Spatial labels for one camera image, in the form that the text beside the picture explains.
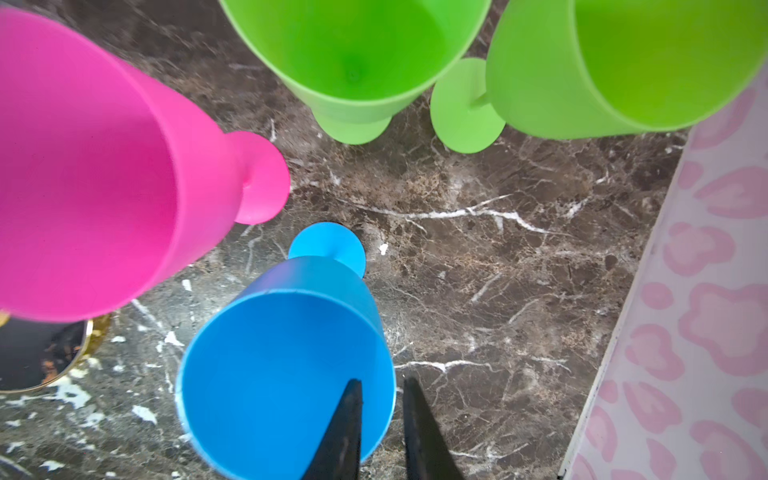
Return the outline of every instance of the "pink patterned board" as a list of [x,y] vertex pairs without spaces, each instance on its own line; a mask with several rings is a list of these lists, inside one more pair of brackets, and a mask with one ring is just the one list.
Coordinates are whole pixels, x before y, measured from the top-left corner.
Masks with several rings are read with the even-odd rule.
[[565,480],[768,480],[768,65],[697,125]]

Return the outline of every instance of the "gold rim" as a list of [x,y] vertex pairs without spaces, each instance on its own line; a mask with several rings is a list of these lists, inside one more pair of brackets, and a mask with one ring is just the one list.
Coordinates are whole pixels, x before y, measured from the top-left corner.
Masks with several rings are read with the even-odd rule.
[[[61,377],[67,375],[70,370],[72,370],[77,364],[79,364],[83,360],[90,357],[96,351],[96,349],[101,345],[101,343],[104,341],[104,338],[107,335],[107,330],[109,329],[109,326],[111,323],[111,317],[112,317],[112,314],[108,313],[106,315],[97,316],[96,318],[93,318],[93,319],[85,320],[87,323],[85,325],[85,331],[83,332],[83,340],[80,342],[80,349],[75,354],[74,358],[69,363],[69,365],[67,365],[54,378],[48,381],[44,381],[39,385],[31,386],[27,389],[0,390],[0,393],[6,394],[6,393],[34,392],[51,385],[53,382],[56,382]],[[5,325],[10,320],[10,318],[11,316],[7,312],[0,311],[0,326]]]

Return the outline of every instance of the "brown marble countertop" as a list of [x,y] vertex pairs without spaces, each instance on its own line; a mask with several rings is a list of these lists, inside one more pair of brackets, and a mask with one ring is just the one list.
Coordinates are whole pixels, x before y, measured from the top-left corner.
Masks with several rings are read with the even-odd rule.
[[[684,134],[544,141],[506,127],[461,155],[435,137],[427,92],[380,138],[350,147],[322,133],[216,0],[23,6],[175,88],[225,131],[273,140],[293,192],[276,219],[236,225],[121,309],[95,359],[59,386],[0,396],[0,478],[220,478],[177,421],[184,346],[321,220],[362,239],[399,382],[420,379],[467,479],[556,477]],[[504,6],[470,55],[485,57]],[[400,406],[363,478],[405,478]]]

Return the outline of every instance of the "blue cup rim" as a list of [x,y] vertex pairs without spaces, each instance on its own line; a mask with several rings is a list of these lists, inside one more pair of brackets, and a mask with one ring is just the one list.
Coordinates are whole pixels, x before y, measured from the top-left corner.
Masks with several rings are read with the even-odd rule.
[[181,427],[184,430],[186,434],[190,436],[190,444],[195,449],[197,454],[205,460],[205,462],[208,465],[212,465],[219,473],[227,476],[228,478],[232,478],[233,480],[253,480],[252,478],[244,478],[239,475],[236,475],[232,473],[228,468],[223,467],[219,462],[215,461],[213,458],[208,455],[206,450],[203,448],[203,446],[197,441],[197,437],[195,436],[194,432],[192,431],[192,428],[190,427],[189,420],[187,419],[187,412],[184,409],[184,391],[181,388],[182,380],[184,378],[184,372],[187,369],[187,360],[189,359],[190,352],[195,346],[195,343],[198,341],[200,337],[204,334],[205,330],[212,325],[214,322],[217,321],[217,319],[221,318],[223,314],[231,309],[233,309],[235,306],[240,305],[241,303],[244,303],[248,300],[252,300],[254,298],[257,298],[259,296],[264,295],[272,295],[274,293],[293,293],[293,294],[301,294],[301,295],[309,295],[309,296],[315,296],[317,298],[333,302],[339,306],[342,306],[343,308],[348,309],[349,311],[353,312],[355,315],[357,315],[361,322],[365,323],[366,326],[371,329],[371,331],[379,338],[381,339],[381,342],[384,345],[384,348],[389,353],[389,364],[392,367],[392,406],[389,409],[388,419],[387,419],[387,428],[384,429],[383,432],[381,432],[381,435],[377,438],[376,442],[374,442],[373,447],[371,448],[370,452],[367,452],[365,455],[361,455],[360,462],[367,460],[368,457],[370,457],[376,449],[381,445],[382,440],[384,439],[384,436],[389,431],[389,426],[392,424],[392,416],[395,414],[395,404],[397,400],[397,378],[395,376],[395,363],[392,361],[392,353],[389,351],[389,347],[386,344],[386,338],[378,331],[376,328],[371,325],[371,323],[364,317],[363,314],[360,313],[356,308],[349,305],[346,302],[342,302],[337,298],[331,297],[329,295],[326,295],[325,293],[318,293],[314,290],[306,290],[306,289],[291,289],[291,288],[278,288],[278,289],[270,289],[270,290],[262,290],[260,292],[251,293],[250,295],[243,296],[242,298],[239,298],[237,300],[234,300],[227,304],[223,309],[219,310],[219,313],[217,313],[212,319],[210,319],[205,325],[203,325],[203,328],[197,331],[195,333],[194,338],[190,342],[189,346],[187,347],[187,350],[184,352],[184,357],[181,359],[181,364],[179,365],[179,373],[176,377],[176,394],[174,396],[174,402],[176,403],[176,412],[179,417],[179,421],[181,422]]

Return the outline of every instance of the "pink spot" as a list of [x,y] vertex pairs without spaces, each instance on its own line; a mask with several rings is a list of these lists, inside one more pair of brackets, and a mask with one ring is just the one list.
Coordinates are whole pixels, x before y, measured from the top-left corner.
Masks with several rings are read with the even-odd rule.
[[631,470],[611,470],[611,480],[647,480],[643,475]]
[[640,325],[630,335],[625,355],[659,380],[677,380],[685,372],[683,360],[672,350],[672,335],[662,326]]
[[758,218],[768,215],[768,170],[744,167],[712,180],[694,194],[718,217]]
[[650,452],[650,470],[659,480],[672,480],[677,460],[667,447],[653,439],[646,439]]
[[571,466],[573,476],[571,480],[598,480],[598,477],[594,474],[592,465],[589,465],[587,459],[581,454],[576,455],[573,465]]
[[741,437],[725,425],[710,420],[696,422],[690,436],[704,447],[699,457],[709,480],[766,480],[768,470]]
[[669,234],[670,240],[664,244],[664,263],[678,275],[696,275],[710,263],[730,261],[736,252],[736,242],[719,228],[695,228],[678,222]]
[[736,100],[698,124],[692,133],[691,150],[716,147],[735,134],[744,124],[756,99],[757,90],[747,88]]
[[619,387],[613,380],[605,380],[598,390],[598,396],[608,403],[619,401]]
[[683,422],[683,414],[664,392],[645,382],[624,382],[624,396],[640,425],[651,433],[664,433],[667,427]]
[[599,406],[592,409],[587,422],[586,436],[592,446],[600,451],[603,460],[610,462],[614,459],[618,444],[616,427],[608,413]]
[[715,365],[733,376],[768,370],[768,285],[728,290],[699,283],[690,291],[690,310],[680,318],[680,335],[705,348]]
[[699,181],[703,173],[704,167],[699,162],[684,161],[680,168],[680,175],[677,177],[677,186],[687,190]]
[[654,310],[664,310],[674,303],[672,290],[659,282],[650,282],[643,285],[643,289],[640,291],[640,298],[643,300],[643,303]]
[[741,389],[730,400],[741,418],[762,432],[763,446],[768,449],[768,392],[760,389]]

